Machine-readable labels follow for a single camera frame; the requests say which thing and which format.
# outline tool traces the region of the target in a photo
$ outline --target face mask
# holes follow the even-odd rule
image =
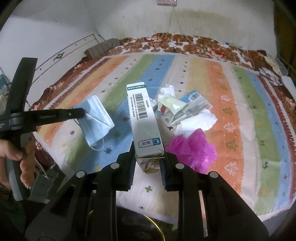
[[[104,148],[104,136],[108,134],[109,130],[114,127],[114,122],[107,113],[106,109],[98,99],[96,95],[74,105],[72,108],[83,108],[85,110],[85,116],[77,119],[85,140],[90,148],[97,145],[97,142],[102,139]]]

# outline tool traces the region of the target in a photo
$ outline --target white cloth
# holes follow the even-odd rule
[[[188,138],[195,130],[207,131],[212,128],[218,119],[209,110],[204,109],[198,115],[182,120],[174,131],[175,136],[183,135]]]
[[[281,81],[296,101],[296,87],[289,76],[282,76]]]

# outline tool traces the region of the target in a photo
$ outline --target white wall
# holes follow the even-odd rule
[[[0,66],[12,80],[22,57],[39,66],[92,33],[84,0],[23,0],[0,31]]]
[[[105,39],[181,33],[265,49],[276,56],[272,0],[177,0],[172,7],[156,0],[85,0],[96,31]]]

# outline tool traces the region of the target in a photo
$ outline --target crumpled paper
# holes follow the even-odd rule
[[[195,130],[207,131],[212,128],[218,119],[209,110],[204,109],[198,115],[182,120],[174,131],[174,135],[183,135],[188,138]]]
[[[159,160],[164,157],[137,157],[135,156],[137,163],[141,167],[141,169],[146,173],[146,174],[151,174],[151,173],[159,173],[160,171],[160,166],[159,166]]]
[[[272,71],[270,71],[270,70],[268,70],[266,68],[261,68],[260,69],[260,74],[265,76],[273,86],[283,85],[279,81],[279,77],[275,73],[273,73]]]

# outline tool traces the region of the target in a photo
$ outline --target barcode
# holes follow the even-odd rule
[[[148,117],[143,95],[141,93],[135,94],[135,99],[136,99],[136,107],[138,110],[139,119]]]
[[[193,94],[191,94],[188,99],[189,101],[193,102],[195,101],[198,97],[200,97],[200,94],[198,92],[194,92]]]

